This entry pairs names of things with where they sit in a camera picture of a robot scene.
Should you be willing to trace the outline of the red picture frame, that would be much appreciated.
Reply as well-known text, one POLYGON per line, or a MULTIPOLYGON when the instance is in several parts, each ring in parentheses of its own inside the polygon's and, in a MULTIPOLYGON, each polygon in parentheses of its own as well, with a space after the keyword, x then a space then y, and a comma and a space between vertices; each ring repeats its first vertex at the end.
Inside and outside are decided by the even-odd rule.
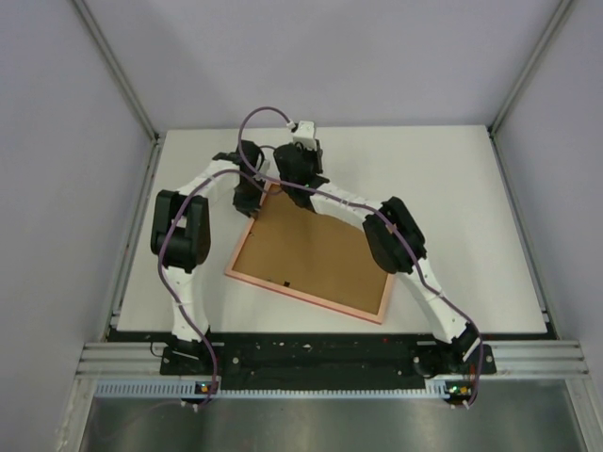
POLYGON ((375 263, 362 229, 298 207, 276 184, 267 189, 225 274, 381 325, 394 277, 375 263))

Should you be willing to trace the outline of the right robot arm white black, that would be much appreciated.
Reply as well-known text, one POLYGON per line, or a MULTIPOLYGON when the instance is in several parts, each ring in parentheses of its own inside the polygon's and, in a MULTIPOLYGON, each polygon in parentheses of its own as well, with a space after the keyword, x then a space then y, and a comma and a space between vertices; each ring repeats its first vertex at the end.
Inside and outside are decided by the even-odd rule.
POLYGON ((426 239, 404 202, 392 197, 371 202, 349 193, 322 176, 320 152, 300 144, 274 151, 280 186, 299 207, 337 218, 365 233, 377 265, 395 275, 416 300, 441 346, 441 364, 459 373, 475 362, 481 372, 484 350, 475 323, 449 301, 427 256, 426 239))

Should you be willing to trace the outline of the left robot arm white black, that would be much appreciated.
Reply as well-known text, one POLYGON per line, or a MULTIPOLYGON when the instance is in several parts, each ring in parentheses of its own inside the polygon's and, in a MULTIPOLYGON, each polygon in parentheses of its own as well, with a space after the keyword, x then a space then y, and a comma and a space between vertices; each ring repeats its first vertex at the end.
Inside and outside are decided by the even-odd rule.
POLYGON ((160 279, 172 296, 171 333, 190 342, 180 359, 193 373, 207 371, 214 360, 212 348, 200 342, 209 321, 201 292, 193 287, 211 247, 210 207, 231 194, 240 214, 255 217, 265 187, 255 172, 268 167, 260 147, 244 140, 240 152, 217 153, 190 182, 176 190, 162 189, 155 197, 151 251, 161 259, 160 279))

